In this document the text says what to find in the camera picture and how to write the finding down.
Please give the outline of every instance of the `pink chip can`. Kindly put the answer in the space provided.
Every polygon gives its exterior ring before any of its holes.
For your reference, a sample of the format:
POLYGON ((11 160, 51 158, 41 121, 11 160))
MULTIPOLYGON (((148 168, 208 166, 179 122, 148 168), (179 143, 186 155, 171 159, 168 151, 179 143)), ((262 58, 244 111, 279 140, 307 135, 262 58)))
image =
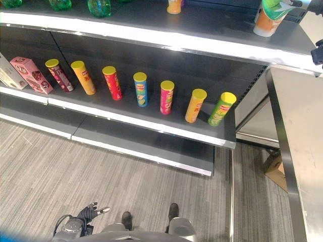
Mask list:
POLYGON ((160 111, 162 114, 171 112, 175 84, 172 81, 163 81, 160 84, 160 111))
POLYGON ((64 92, 71 92, 74 90, 74 87, 62 70, 58 59, 49 59, 45 62, 45 66, 49 69, 51 75, 55 78, 64 92))

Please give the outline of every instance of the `pringles can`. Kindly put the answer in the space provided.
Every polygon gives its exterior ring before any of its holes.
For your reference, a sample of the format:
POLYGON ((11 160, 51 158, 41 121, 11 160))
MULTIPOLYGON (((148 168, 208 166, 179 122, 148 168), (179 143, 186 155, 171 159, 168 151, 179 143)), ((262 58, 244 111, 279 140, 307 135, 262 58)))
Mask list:
POLYGON ((208 119, 208 124, 211 126, 218 126, 224 116, 227 114, 231 106, 237 101, 237 97, 231 92, 224 92, 215 106, 210 118, 208 119))
POLYGON ((172 81, 163 81, 160 84, 160 111, 162 114, 171 112, 175 84, 172 81))
POLYGON ((92 79, 85 67, 83 61, 78 60, 71 64, 73 71, 75 72, 77 78, 79 79, 84 91, 87 95, 93 95, 96 93, 96 88, 92 82, 92 79))
POLYGON ((203 101, 206 98, 207 93, 203 89, 194 89, 192 97, 185 115, 185 120, 189 123, 194 123, 200 112, 203 101))
POLYGON ((120 100, 122 98, 121 88, 119 85, 116 68, 108 66, 102 69, 107 86, 111 92, 113 100, 120 100))
POLYGON ((49 69, 51 75, 55 78, 64 92, 71 92, 74 90, 72 83, 70 83, 65 72, 61 68, 58 59, 49 59, 45 62, 45 66, 49 69))
POLYGON ((147 75, 144 72, 137 72, 133 75, 139 107, 146 107, 148 104, 147 75))

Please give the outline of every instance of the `bottom shelf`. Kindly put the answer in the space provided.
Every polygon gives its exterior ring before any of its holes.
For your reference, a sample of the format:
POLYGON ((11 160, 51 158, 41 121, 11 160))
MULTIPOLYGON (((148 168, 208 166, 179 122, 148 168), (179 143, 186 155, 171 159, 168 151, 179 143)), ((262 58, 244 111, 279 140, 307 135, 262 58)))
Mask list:
POLYGON ((2 95, 0 118, 74 141, 211 176, 212 145, 2 95))

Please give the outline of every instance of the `snack box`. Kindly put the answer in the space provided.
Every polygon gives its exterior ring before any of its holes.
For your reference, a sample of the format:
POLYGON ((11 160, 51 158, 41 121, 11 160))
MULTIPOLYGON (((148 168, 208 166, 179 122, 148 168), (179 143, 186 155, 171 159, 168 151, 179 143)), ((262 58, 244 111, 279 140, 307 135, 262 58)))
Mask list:
POLYGON ((53 90, 31 59, 18 56, 13 58, 10 63, 36 92, 48 94, 53 90))
POLYGON ((12 65, 7 61, 3 54, 0 53, 0 80, 8 87, 24 89, 28 83, 22 79, 12 65))

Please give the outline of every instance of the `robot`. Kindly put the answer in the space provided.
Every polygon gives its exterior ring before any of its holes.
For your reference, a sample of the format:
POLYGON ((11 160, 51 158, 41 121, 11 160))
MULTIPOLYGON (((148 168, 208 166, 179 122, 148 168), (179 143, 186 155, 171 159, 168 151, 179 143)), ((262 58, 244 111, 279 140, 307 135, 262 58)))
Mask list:
POLYGON ((101 233, 92 235, 93 226, 89 225, 93 218, 106 213, 110 207, 97 210, 97 202, 86 206, 77 217, 72 215, 62 216, 56 223, 52 242, 120 242, 125 240, 138 241, 163 241, 163 242, 196 242, 196 232, 191 222, 186 218, 179 217, 179 207, 176 203, 170 205, 169 225, 165 233, 132 231, 132 215, 130 212, 124 212, 121 223, 108 225, 101 233), (69 217, 67 223, 57 232, 61 222, 69 217))

